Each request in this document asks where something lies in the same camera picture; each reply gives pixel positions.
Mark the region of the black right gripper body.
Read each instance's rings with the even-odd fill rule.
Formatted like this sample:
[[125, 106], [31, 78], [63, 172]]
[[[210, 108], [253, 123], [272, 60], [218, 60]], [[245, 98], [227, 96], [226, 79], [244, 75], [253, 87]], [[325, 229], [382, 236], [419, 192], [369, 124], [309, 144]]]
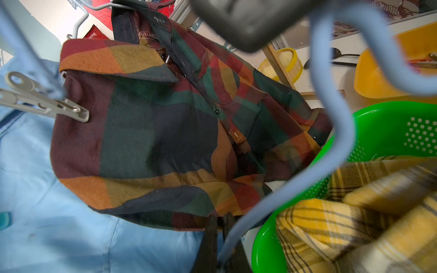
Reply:
[[298, 23], [324, 1], [204, 1], [189, 2], [211, 29], [237, 49], [252, 53]]

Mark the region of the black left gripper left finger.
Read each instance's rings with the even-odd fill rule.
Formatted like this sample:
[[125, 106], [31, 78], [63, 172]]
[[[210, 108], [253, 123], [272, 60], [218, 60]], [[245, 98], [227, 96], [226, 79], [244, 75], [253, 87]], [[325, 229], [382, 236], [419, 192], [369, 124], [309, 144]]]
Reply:
[[217, 217], [209, 216], [191, 273], [217, 271]]

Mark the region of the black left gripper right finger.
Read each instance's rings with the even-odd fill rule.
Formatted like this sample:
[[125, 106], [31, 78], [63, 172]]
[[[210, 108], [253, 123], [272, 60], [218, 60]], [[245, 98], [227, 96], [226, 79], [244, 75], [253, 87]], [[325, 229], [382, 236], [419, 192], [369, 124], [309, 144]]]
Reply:
[[[224, 216], [223, 239], [227, 239], [228, 233], [235, 223], [235, 218], [231, 212]], [[241, 241], [237, 243], [232, 251], [232, 255], [224, 263], [222, 273], [252, 273]]]

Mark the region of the dark multicolour plaid shirt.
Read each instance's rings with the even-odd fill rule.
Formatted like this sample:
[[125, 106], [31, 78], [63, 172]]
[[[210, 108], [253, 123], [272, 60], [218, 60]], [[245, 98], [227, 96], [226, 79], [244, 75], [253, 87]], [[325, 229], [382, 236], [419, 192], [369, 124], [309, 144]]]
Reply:
[[114, 38], [64, 43], [68, 99], [57, 116], [56, 177], [91, 209], [152, 228], [202, 230], [242, 216], [317, 156], [332, 130], [323, 109], [159, 6], [116, 1]]

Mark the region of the yellow plaid long-sleeve shirt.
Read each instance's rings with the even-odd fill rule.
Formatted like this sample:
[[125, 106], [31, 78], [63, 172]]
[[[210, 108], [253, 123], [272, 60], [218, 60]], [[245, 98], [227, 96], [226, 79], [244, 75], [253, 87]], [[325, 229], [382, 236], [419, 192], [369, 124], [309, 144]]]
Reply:
[[290, 273], [434, 273], [437, 160], [346, 162], [276, 219]]

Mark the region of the red plastic clothespin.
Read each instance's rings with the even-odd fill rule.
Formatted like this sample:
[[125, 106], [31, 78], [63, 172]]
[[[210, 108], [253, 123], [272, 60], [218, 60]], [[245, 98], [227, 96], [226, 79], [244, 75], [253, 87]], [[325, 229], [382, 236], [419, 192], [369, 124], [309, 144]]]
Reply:
[[432, 59], [410, 60], [408, 64], [414, 68], [436, 69], [437, 61]]

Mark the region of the white clothespin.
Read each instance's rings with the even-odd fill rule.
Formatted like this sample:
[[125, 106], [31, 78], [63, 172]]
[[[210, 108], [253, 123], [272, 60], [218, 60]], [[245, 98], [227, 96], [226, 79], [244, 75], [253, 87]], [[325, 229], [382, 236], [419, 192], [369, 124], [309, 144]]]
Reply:
[[1, 89], [2, 106], [45, 117], [63, 115], [82, 123], [89, 121], [88, 110], [68, 99], [54, 100], [41, 94], [41, 85], [22, 73], [9, 72], [5, 82], [10, 88]]

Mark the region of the white wire hanger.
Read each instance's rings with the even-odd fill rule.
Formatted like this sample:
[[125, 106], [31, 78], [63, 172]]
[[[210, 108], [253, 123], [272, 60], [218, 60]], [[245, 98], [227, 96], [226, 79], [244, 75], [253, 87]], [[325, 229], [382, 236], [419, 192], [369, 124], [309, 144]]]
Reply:
[[105, 3], [103, 5], [100, 6], [91, 6], [87, 3], [85, 3], [84, 1], [77, 1], [77, 0], [72, 0], [73, 3], [76, 4], [76, 6], [84, 13], [79, 19], [78, 21], [74, 24], [73, 30], [72, 30], [72, 34], [68, 34], [67, 35], [67, 39], [71, 40], [71, 39], [77, 39], [78, 36], [78, 32], [79, 32], [79, 28], [80, 26], [88, 19], [89, 17], [89, 12], [86, 8], [89, 8], [93, 11], [99, 11], [99, 10], [103, 10], [106, 8], [117, 8], [117, 9], [126, 9], [126, 10], [134, 10], [133, 8], [129, 7], [129, 6], [125, 6], [125, 5], [120, 5], [120, 4], [116, 4], [113, 3], [111, 1], [109, 1], [108, 3]]

